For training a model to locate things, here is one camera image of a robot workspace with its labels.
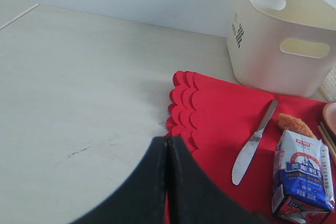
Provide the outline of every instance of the tabletop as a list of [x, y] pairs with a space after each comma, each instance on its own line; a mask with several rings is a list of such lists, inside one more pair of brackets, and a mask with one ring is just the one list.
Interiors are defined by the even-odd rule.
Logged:
[[[0, 0], [0, 23], [33, 5]], [[68, 223], [111, 194], [167, 133], [178, 70], [237, 83], [224, 38], [48, 6], [0, 30], [0, 47], [6, 224]]]

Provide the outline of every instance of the knife blade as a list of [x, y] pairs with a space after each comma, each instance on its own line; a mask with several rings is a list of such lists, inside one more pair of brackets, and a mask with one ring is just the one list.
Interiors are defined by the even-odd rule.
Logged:
[[267, 123], [271, 119], [277, 106], [278, 106], [278, 101], [272, 100], [257, 131], [249, 138], [247, 143], [244, 145], [244, 147], [239, 152], [236, 158], [235, 164], [233, 166], [233, 169], [232, 169], [232, 183], [234, 185], [238, 186], [240, 181], [242, 180], [258, 148], [260, 139], [263, 136], [263, 132], [267, 126]]

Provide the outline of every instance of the red placemat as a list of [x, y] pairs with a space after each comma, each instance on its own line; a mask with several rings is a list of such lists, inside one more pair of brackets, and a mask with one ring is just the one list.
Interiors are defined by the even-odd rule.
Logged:
[[[317, 126], [325, 103], [263, 92], [190, 71], [178, 71], [173, 83], [169, 134], [184, 139], [199, 166], [228, 196], [249, 211], [261, 210], [271, 216], [274, 150], [282, 135], [274, 117], [283, 112], [301, 118], [321, 138]], [[279, 105], [249, 169], [235, 186], [231, 179], [235, 159], [272, 99], [277, 99]], [[332, 213], [324, 223], [336, 223], [336, 214]]]

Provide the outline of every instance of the fried food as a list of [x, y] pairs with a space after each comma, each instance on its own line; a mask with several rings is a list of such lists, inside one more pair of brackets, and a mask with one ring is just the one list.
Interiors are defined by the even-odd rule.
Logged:
[[280, 129], [293, 131], [304, 136], [316, 138], [310, 128], [304, 123], [303, 120], [295, 118], [294, 116], [279, 113], [276, 118], [276, 122]]

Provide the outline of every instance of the milk carton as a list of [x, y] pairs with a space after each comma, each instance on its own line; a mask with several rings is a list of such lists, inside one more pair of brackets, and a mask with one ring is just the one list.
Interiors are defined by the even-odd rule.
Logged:
[[275, 151], [272, 212], [293, 223], [320, 224], [334, 209], [328, 148], [284, 131]]

